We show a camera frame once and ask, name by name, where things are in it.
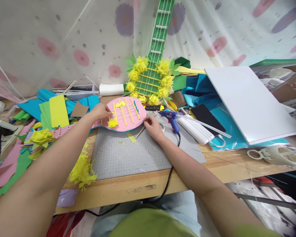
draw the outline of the hot glue gun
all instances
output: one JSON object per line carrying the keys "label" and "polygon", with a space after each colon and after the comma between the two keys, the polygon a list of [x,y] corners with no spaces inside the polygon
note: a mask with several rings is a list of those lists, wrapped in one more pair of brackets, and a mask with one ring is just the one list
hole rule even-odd
{"label": "hot glue gun", "polygon": [[177,114],[178,114],[177,112],[173,112],[173,111],[166,109],[164,111],[159,111],[159,114],[163,117],[166,117],[169,120],[169,123],[171,124],[172,129],[173,129],[172,132],[174,134],[179,133],[180,129],[179,129],[178,123],[176,121]]}

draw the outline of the white fabric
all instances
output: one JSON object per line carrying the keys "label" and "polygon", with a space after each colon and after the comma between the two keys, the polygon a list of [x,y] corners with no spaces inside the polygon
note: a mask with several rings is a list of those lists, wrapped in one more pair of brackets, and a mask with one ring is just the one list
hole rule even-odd
{"label": "white fabric", "polygon": [[[124,59],[147,55],[158,3],[0,0],[0,65],[23,96],[86,76],[125,83]],[[175,1],[163,55],[194,69],[296,58],[296,1]]]}

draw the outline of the white paper roll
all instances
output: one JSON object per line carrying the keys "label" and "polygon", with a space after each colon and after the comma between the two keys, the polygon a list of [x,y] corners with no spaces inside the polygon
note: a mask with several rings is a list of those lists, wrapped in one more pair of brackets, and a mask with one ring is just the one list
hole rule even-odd
{"label": "white paper roll", "polygon": [[119,95],[124,93],[124,86],[123,84],[100,84],[100,94],[102,96],[106,95]]}

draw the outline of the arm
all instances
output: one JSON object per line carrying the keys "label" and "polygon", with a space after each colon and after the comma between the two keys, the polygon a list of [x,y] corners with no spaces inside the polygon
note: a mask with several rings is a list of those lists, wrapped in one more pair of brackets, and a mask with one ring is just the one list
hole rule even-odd
{"label": "arm", "polygon": [[221,236],[232,236],[236,228],[243,224],[262,225],[213,173],[166,138],[154,117],[146,117],[144,125],[160,144],[183,182],[201,199]]}
{"label": "arm", "polygon": [[60,191],[95,121],[112,115],[98,104],[37,159],[0,200],[0,236],[46,236]]}

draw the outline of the wooden desk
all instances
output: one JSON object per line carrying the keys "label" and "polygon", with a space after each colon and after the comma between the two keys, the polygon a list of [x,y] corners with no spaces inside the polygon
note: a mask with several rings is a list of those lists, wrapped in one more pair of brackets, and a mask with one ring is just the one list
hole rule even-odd
{"label": "wooden desk", "polygon": [[[102,103],[108,103],[118,96],[102,97]],[[97,129],[89,135],[88,152],[92,156],[96,141]],[[287,138],[296,147],[296,137]],[[246,155],[246,150],[212,152],[210,146],[200,146],[207,159],[204,164],[223,183],[236,182],[265,175],[292,171],[288,167],[280,167],[264,160],[253,160]],[[76,196],[76,204],[69,208],[57,207],[55,213],[66,213],[93,207],[105,206],[120,202],[155,197],[162,194],[169,175],[169,170],[134,174],[124,177],[99,180]],[[69,182],[64,188],[76,188]],[[168,186],[167,194],[188,190],[188,187],[174,170]]]}

